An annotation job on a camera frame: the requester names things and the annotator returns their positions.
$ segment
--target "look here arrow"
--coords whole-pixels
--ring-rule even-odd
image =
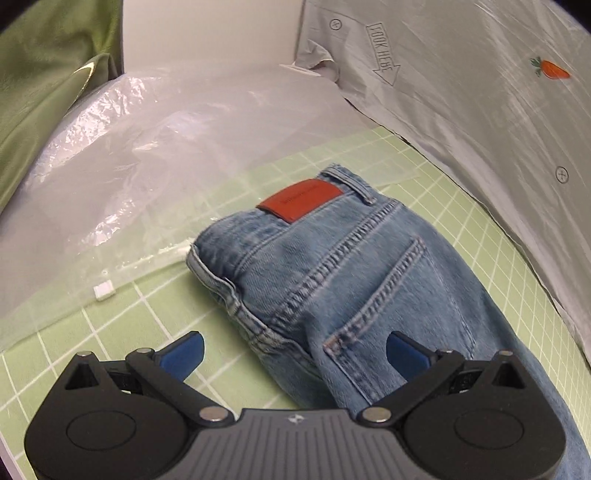
[[[392,50],[384,25],[380,22],[365,28],[378,64],[378,68],[374,72],[387,84],[394,85],[400,65],[395,64],[392,59]]]

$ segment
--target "arrow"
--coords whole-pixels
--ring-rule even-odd
[[[393,65],[383,70],[374,70],[374,72],[387,84],[394,86],[394,82],[396,81],[396,77],[398,76],[399,69],[400,65]]]

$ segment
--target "green fabric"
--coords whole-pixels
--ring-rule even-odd
[[[0,213],[68,109],[122,73],[121,13],[40,0],[0,34]]]

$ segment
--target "jeans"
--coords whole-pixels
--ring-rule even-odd
[[[467,359],[510,349],[564,426],[557,478],[590,479],[564,400],[454,248],[349,170],[332,165],[318,178],[343,195],[291,224],[259,209],[230,215],[187,257],[280,387],[304,408],[355,414],[405,382],[386,358],[393,330]]]

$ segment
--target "red leather patch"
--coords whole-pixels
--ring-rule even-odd
[[[257,208],[293,223],[343,192],[324,180],[308,179],[284,188],[257,205]]]

